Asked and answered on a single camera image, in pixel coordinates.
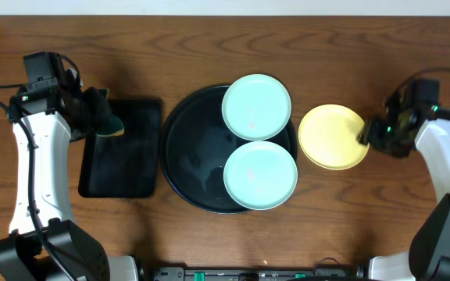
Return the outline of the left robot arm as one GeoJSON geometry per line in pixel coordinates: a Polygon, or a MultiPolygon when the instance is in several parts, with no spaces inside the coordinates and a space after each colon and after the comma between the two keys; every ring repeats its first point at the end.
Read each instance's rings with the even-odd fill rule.
{"type": "Polygon", "coordinates": [[[17,142],[18,184],[9,235],[0,240],[6,280],[137,280],[131,256],[110,257],[75,222],[68,183],[68,148],[95,128],[92,112],[112,115],[97,91],[80,82],[39,79],[18,87],[5,107],[17,142]]]}

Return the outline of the light blue plate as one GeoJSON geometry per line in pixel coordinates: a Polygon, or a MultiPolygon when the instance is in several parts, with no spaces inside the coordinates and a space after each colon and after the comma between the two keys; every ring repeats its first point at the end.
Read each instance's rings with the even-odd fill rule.
{"type": "Polygon", "coordinates": [[[251,210],[282,205],[295,191],[298,169],[289,152],[269,141],[253,141],[237,148],[223,170],[227,193],[251,210]]]}
{"type": "Polygon", "coordinates": [[[291,117],[291,97],[277,79],[250,74],[234,81],[226,90],[221,112],[227,128],[247,141],[276,136],[291,117]]]}

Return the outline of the green yellow sponge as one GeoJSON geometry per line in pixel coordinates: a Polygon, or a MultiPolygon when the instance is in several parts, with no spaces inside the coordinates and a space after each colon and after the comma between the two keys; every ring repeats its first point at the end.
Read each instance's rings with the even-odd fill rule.
{"type": "Polygon", "coordinates": [[[96,106],[97,128],[95,133],[100,137],[116,137],[124,134],[124,125],[119,117],[113,114],[108,102],[109,90],[98,89],[99,99],[96,106]]]}

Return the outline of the yellow plate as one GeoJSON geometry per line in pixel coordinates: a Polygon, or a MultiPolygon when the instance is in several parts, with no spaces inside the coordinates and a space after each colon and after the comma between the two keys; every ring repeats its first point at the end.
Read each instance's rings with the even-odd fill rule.
{"type": "Polygon", "coordinates": [[[325,169],[343,170],[358,165],[369,150],[357,140],[363,119],[343,105],[320,105],[303,117],[298,142],[312,162],[325,169]]]}

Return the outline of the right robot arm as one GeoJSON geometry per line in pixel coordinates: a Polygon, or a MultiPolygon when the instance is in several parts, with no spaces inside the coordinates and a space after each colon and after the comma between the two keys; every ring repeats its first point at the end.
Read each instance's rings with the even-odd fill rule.
{"type": "Polygon", "coordinates": [[[413,237],[407,252],[370,260],[371,280],[450,280],[450,110],[438,95],[396,91],[384,118],[365,123],[362,144],[404,158],[412,149],[426,162],[437,206],[413,237]]]}

